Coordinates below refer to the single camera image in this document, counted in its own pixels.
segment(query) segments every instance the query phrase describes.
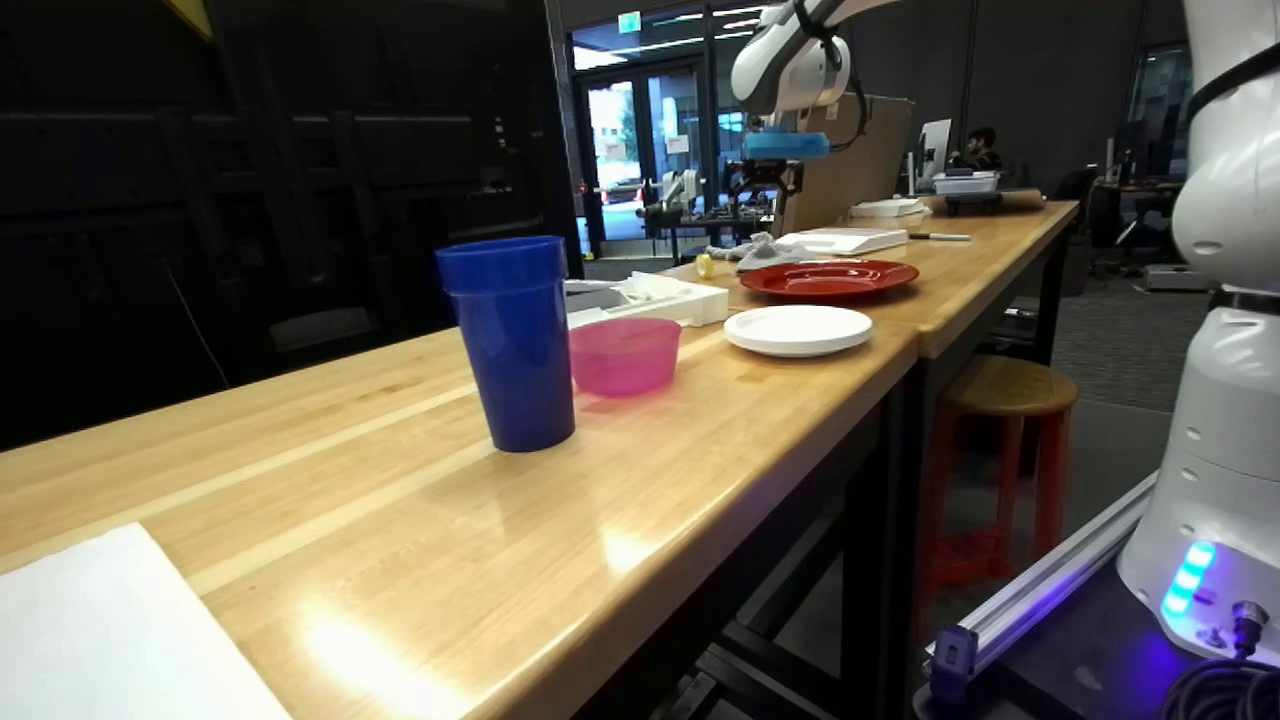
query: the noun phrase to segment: floor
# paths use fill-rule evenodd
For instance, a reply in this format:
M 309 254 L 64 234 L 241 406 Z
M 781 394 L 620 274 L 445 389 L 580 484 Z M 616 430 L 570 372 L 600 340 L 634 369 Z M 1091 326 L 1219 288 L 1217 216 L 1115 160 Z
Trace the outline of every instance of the floor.
M 664 254 L 597 258 L 586 274 L 659 270 Z M 1202 292 L 1148 292 L 1138 274 L 1075 274 L 1075 292 L 1058 303 L 1057 369 L 1081 385 L 1071 413 L 1071 487 L 1066 532 L 1157 471 L 1163 454 L 1163 430 L 1177 402 L 1180 365 L 1191 330 L 1208 310 Z M 985 478 L 957 487 L 958 518 L 980 522 L 992 502 Z M 1000 582 L 970 582 L 948 591 L 932 609 L 932 629 L 942 629 L 970 612 Z M 838 641 L 838 565 L 816 582 L 792 625 L 777 636 L 808 663 L 834 672 Z

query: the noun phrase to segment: white plate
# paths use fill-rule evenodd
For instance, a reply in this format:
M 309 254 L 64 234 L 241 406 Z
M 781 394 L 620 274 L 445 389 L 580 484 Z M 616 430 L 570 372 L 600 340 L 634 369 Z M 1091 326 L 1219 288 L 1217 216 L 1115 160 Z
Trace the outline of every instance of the white plate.
M 725 340 L 758 357 L 829 357 L 871 340 L 871 316 L 833 303 L 773 303 L 725 320 Z

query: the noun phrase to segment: bowl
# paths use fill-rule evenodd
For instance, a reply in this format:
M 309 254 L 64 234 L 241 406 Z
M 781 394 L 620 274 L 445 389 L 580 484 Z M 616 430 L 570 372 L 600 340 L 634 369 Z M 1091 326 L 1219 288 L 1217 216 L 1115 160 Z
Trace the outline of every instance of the bowl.
M 570 385 L 593 394 L 639 394 L 675 375 L 680 324 L 620 316 L 569 330 Z

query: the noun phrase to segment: chair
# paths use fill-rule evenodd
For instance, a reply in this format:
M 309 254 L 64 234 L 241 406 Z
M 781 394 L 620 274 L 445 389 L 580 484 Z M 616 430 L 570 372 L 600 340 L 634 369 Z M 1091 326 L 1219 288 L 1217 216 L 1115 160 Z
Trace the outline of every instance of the chair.
M 1024 459 L 1035 454 L 1035 535 L 1031 557 L 1043 557 L 1062 535 L 1062 493 L 1066 493 L 1066 420 L 1075 406 L 1075 385 L 1031 358 L 1017 357 L 970 357 L 948 385 L 935 406 L 932 466 L 923 497 L 927 532 L 927 591 L 1002 578 L 1010 565 L 1010 515 Z M 995 471 L 995 515 L 974 532 L 948 532 L 948 487 L 957 477 L 957 444 L 966 420 L 995 420 L 1000 426 L 1000 471 Z

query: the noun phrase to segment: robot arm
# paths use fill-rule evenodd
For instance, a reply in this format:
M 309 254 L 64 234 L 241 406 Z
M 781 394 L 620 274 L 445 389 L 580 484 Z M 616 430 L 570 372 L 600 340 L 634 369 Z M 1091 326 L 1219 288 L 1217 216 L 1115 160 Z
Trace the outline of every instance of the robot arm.
M 733 96 L 767 119 L 833 108 L 846 86 L 846 42 L 834 23 L 892 0 L 792 0 L 758 12 L 758 35 L 733 59 Z

